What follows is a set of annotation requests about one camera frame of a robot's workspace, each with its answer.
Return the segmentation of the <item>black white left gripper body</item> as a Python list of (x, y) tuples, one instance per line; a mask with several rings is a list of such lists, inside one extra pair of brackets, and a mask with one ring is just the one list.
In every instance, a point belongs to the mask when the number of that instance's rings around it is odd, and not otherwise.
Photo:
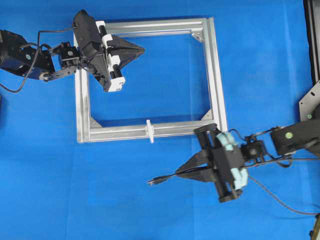
[(96, 21), (95, 24), (101, 36), (102, 44), (100, 45), (101, 49), (88, 61), (87, 65), (94, 69), (92, 75), (105, 92), (118, 92), (123, 88), (125, 77), (120, 70), (120, 55), (111, 53), (111, 51), (119, 46), (120, 38), (107, 33), (104, 21)]

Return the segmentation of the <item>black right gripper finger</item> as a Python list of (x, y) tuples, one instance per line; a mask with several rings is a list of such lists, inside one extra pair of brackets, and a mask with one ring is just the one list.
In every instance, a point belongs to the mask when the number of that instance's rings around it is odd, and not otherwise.
[(217, 181), (214, 171), (209, 167), (196, 167), (193, 169), (177, 172), (176, 176), (204, 183), (214, 183)]
[(203, 164), (210, 163), (210, 154), (208, 150), (201, 150), (194, 154), (186, 163), (180, 166), (176, 171), (176, 175), (212, 175), (213, 170), (208, 165), (201, 167)]

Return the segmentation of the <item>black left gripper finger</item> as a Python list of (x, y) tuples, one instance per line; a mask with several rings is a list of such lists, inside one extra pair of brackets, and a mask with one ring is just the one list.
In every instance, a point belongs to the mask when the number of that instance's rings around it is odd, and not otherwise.
[(144, 49), (117, 49), (112, 51), (112, 56), (119, 56), (120, 63), (118, 64), (118, 67), (121, 70), (144, 52)]
[(133, 51), (134, 53), (144, 53), (145, 49), (141, 46), (138, 46), (134, 43), (131, 43), (123, 38), (120, 38), (116, 35), (111, 35), (112, 40), (109, 41), (109, 46), (112, 50), (126, 50)]

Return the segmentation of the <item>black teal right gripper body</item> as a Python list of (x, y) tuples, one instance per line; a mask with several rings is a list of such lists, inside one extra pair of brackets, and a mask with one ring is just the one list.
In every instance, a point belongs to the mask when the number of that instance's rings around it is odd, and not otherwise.
[(219, 202), (238, 199), (248, 184), (249, 173), (244, 168), (245, 159), (233, 135), (220, 131), (215, 123), (196, 128), (193, 132), (201, 149), (208, 153), (207, 166), (215, 178)]

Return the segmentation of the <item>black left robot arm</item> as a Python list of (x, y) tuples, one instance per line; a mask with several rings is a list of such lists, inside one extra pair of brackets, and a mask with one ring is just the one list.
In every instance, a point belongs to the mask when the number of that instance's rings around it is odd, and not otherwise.
[(78, 70), (92, 74), (105, 92), (120, 91), (125, 83), (121, 70), (140, 57), (145, 49), (116, 35), (109, 34), (104, 21), (96, 23), (102, 44), (93, 56), (62, 42), (56, 47), (27, 42), (21, 35), (1, 30), (0, 68), (23, 79), (45, 82), (70, 76)]

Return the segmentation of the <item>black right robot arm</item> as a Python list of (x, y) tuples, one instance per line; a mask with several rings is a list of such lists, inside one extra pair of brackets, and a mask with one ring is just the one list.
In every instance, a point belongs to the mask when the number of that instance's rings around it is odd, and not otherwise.
[[(214, 183), (221, 203), (238, 199), (248, 183), (248, 163), (253, 166), (266, 164), (265, 143), (257, 134), (245, 137), (239, 145), (229, 131), (221, 131), (211, 123), (194, 130), (201, 150), (175, 171), (181, 178), (204, 183)], [(297, 150), (305, 149), (315, 156), (320, 154), (320, 122), (307, 120), (287, 127), (273, 127), (270, 134), (278, 158), (271, 161), (280, 163), (290, 160)]]

